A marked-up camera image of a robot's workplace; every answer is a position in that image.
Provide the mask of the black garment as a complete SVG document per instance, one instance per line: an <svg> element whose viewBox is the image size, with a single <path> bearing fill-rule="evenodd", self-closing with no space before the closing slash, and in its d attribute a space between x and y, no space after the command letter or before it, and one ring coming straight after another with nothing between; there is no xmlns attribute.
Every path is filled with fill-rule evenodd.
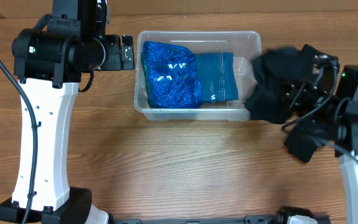
<svg viewBox="0 0 358 224"><path fill-rule="evenodd" d="M246 99L245 108L251 120L284 124L293 112L286 105L291 86L316 80L314 68L338 69L338 57L305 44L302 49L282 47L269 49L252 60L257 84Z"/></svg>

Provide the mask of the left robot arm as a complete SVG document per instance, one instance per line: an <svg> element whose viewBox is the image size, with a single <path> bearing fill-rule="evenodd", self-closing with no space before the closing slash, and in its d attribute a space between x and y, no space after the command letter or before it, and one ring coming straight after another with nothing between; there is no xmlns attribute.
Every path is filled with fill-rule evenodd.
<svg viewBox="0 0 358 224"><path fill-rule="evenodd" d="M83 73L133 70L133 38L108 35L107 1L55 1L51 14L12 43L22 92L19 173L12 196L0 204L11 223L112 223L89 189L67 177L70 119Z"/></svg>

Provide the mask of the blue denim jeans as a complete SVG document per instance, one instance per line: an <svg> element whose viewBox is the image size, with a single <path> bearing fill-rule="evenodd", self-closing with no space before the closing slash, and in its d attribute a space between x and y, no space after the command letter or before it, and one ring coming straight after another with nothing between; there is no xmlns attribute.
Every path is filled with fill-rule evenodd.
<svg viewBox="0 0 358 224"><path fill-rule="evenodd" d="M210 52L195 55L202 102L215 103L239 99L232 52Z"/></svg>

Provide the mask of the blue sequin cloth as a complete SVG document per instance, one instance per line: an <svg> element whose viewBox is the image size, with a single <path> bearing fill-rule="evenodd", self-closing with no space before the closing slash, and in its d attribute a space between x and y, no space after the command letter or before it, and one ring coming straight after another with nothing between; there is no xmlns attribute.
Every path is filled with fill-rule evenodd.
<svg viewBox="0 0 358 224"><path fill-rule="evenodd" d="M201 83L195 55L182 45L146 41L140 55L151 108L198 108Z"/></svg>

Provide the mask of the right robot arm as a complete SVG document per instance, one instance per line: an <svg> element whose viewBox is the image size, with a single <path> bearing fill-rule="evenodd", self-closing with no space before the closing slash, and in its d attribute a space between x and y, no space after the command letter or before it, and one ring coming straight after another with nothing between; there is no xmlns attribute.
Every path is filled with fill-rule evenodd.
<svg viewBox="0 0 358 224"><path fill-rule="evenodd" d="M358 65L346 65L339 79L335 69L279 87L283 105L299 118L289 125L284 145L302 162L324 146L334 149L344 182L346 218L358 223Z"/></svg>

